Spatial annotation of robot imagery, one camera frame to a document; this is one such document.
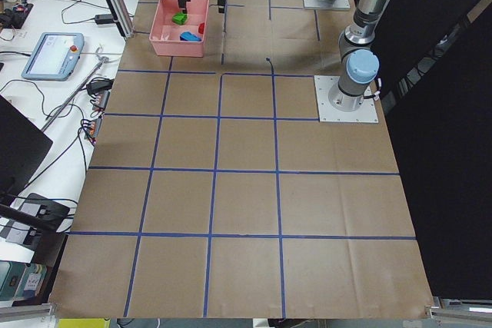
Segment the pink plastic bin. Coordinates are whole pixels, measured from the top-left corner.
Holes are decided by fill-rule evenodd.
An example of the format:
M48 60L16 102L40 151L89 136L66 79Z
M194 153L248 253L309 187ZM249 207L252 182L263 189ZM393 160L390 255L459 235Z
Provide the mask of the pink plastic bin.
M159 0L148 39L154 47L155 54L174 57L203 57L205 34L207 33L208 0L191 0L187 3L188 20L184 25L176 25L173 15L181 12L178 0ZM198 27L205 23L203 35ZM179 35L190 31L201 41L181 41Z

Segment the blue joint cap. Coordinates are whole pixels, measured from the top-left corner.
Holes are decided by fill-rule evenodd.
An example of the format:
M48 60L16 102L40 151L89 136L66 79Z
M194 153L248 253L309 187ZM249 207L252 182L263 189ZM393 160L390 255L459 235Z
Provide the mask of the blue joint cap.
M360 49L348 57L347 73L358 84L368 84L376 78L379 59L371 51Z

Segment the metal mounting plate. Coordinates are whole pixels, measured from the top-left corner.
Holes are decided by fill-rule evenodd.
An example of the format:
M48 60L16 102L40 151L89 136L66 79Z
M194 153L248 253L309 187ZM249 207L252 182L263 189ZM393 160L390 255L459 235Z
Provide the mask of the metal mounting plate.
M339 78L338 76L314 76L320 122L379 123L373 99L364 99L360 108L349 112L339 111L331 105L328 100L328 92L334 84L338 83ZM365 94L372 94L371 88L367 88Z
M350 11L351 9L348 0L335 0L333 3L319 0L303 0L303 2L304 9L326 9L331 11Z

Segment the blue block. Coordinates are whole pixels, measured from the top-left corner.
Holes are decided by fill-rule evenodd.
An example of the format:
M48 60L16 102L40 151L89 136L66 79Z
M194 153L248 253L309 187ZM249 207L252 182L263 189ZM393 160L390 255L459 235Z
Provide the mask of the blue block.
M201 41L201 38L197 35L193 35L190 31L183 32L179 35L179 39L181 41Z

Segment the black monitor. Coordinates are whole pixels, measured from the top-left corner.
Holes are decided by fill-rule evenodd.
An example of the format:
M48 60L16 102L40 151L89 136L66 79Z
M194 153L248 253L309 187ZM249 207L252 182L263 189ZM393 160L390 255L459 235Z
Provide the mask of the black monitor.
M28 215L10 207L15 196L25 189L45 159L53 142L2 96L0 128L0 217L39 230L57 230L69 211L63 205L53 203L49 205L52 208L48 212L43 211L51 214L51 217L44 217L43 214Z

